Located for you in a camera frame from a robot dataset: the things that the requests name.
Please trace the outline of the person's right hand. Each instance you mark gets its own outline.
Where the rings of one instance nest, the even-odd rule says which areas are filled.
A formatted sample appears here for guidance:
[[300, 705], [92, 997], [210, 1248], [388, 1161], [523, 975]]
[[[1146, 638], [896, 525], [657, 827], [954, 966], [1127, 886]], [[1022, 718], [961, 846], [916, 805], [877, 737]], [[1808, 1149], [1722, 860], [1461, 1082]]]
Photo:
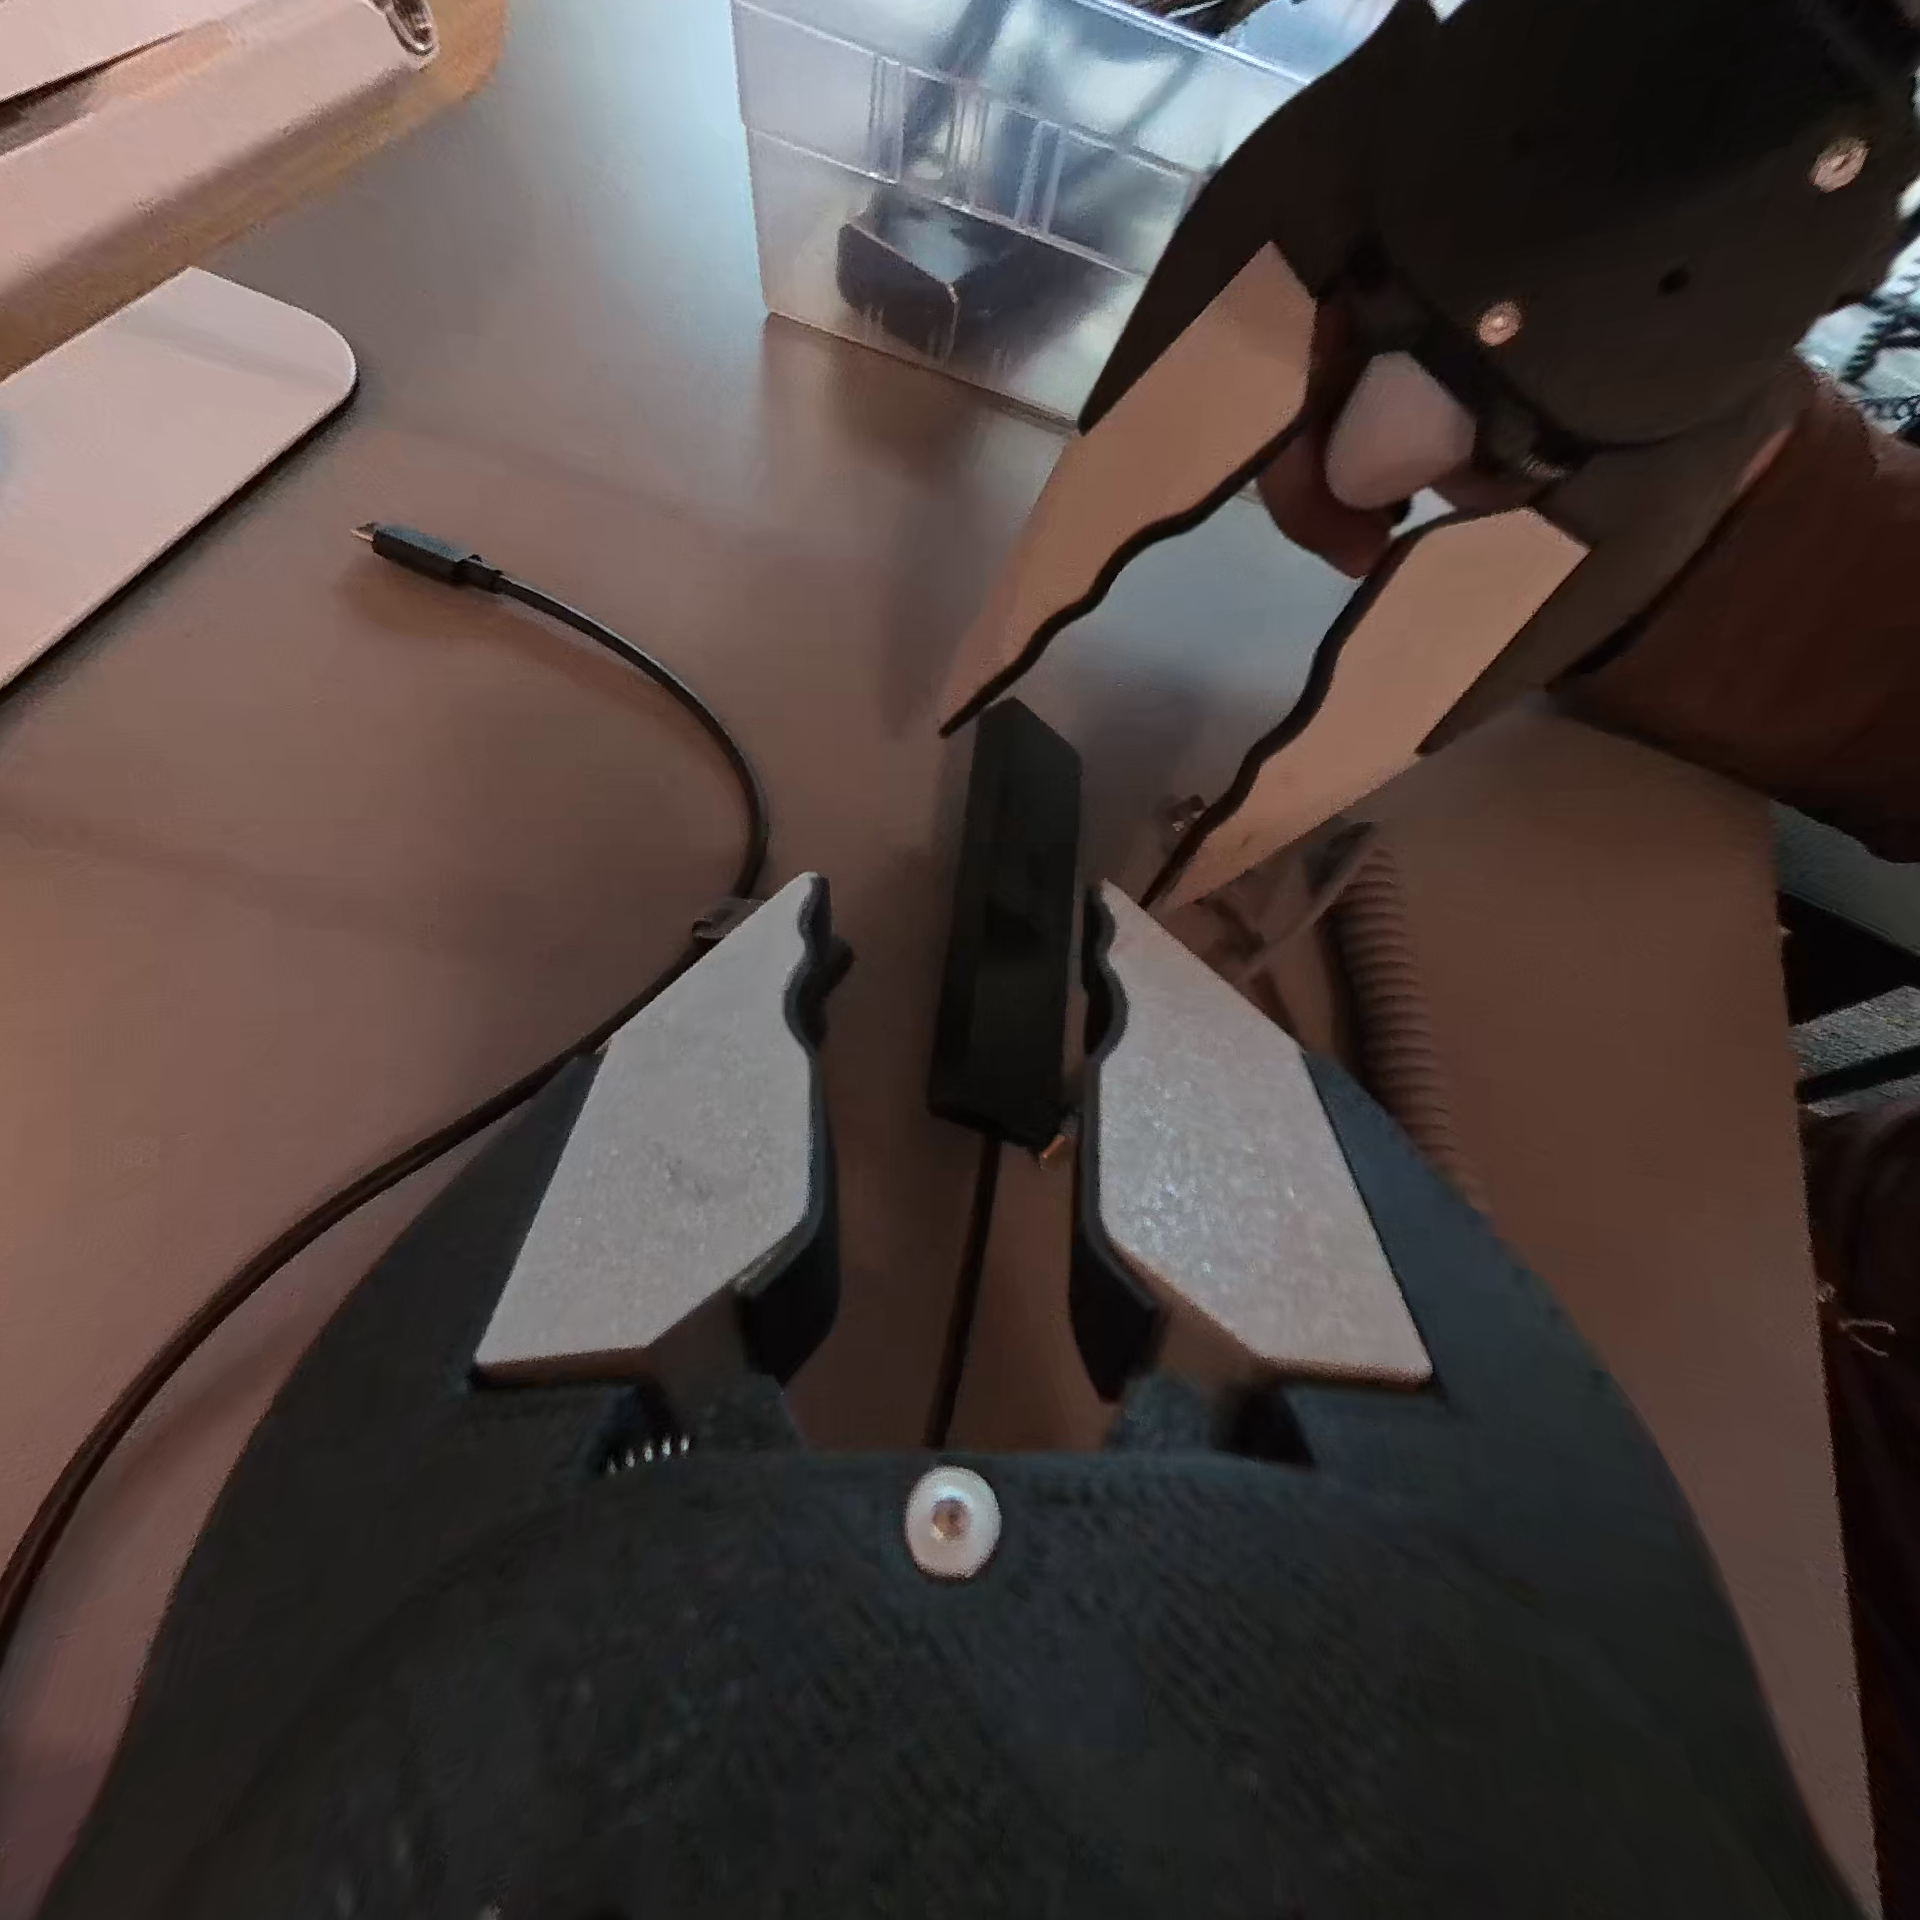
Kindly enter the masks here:
[[1692, 566], [1551, 705], [1920, 860], [1920, 451], [1800, 365]]

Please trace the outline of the dark grey usb hub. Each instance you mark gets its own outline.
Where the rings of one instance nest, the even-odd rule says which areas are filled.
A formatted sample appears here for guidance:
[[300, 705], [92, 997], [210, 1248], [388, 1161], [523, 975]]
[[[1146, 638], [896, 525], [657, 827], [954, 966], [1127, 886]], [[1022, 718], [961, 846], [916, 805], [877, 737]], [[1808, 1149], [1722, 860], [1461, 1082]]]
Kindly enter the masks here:
[[838, 227], [838, 302], [923, 362], [977, 362], [1035, 332], [1049, 263], [1020, 227], [882, 194]]

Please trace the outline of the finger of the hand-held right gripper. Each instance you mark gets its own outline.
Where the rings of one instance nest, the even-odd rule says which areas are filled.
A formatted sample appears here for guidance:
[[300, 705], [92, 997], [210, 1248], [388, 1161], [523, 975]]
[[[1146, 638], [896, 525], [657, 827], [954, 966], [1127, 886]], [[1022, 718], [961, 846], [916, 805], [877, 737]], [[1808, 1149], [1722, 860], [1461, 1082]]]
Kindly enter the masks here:
[[975, 724], [1146, 548], [1211, 515], [1289, 442], [1318, 302], [1261, 246], [1053, 458], [958, 640], [941, 737]]
[[1310, 655], [1297, 705], [1256, 737], [1145, 903], [1211, 896], [1412, 770], [1583, 560], [1540, 513], [1434, 515], [1399, 538]]

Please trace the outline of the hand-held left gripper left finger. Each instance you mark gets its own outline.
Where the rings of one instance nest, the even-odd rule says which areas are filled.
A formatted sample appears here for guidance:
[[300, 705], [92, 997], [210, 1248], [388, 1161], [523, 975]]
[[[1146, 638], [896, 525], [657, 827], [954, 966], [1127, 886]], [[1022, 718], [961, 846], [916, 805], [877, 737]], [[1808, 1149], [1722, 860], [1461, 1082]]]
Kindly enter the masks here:
[[474, 1351], [484, 1387], [790, 1387], [838, 1324], [825, 877], [792, 877], [595, 1056]]

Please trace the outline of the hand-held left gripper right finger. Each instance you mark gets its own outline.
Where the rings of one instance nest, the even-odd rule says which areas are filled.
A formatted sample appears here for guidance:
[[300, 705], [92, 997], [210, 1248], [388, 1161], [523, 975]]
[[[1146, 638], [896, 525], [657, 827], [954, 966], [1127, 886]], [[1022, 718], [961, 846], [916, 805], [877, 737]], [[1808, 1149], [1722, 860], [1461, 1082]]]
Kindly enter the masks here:
[[1084, 997], [1068, 1312], [1091, 1391], [1430, 1387], [1310, 1056], [1111, 883]]

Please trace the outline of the clear plastic bin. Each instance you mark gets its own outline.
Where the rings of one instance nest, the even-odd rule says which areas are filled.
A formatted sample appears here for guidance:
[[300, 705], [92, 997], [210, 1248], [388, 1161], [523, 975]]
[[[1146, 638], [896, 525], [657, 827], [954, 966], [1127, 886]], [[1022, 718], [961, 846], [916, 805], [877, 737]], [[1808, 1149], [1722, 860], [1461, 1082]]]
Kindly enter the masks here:
[[[736, 5], [760, 302], [785, 321], [1079, 421], [1194, 194], [1304, 85], [1235, 38], [1084, 0]], [[923, 362], [838, 302], [838, 227], [921, 194], [1043, 246], [1035, 332]]]

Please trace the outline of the black usb hub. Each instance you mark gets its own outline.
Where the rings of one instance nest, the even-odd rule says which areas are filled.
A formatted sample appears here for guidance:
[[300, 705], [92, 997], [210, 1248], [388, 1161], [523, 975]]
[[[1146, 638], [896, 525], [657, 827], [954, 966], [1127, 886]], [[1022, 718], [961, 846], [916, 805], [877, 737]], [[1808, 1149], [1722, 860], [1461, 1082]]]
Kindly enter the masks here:
[[975, 724], [928, 1118], [1043, 1152], [1068, 1118], [1084, 754], [1022, 701]]

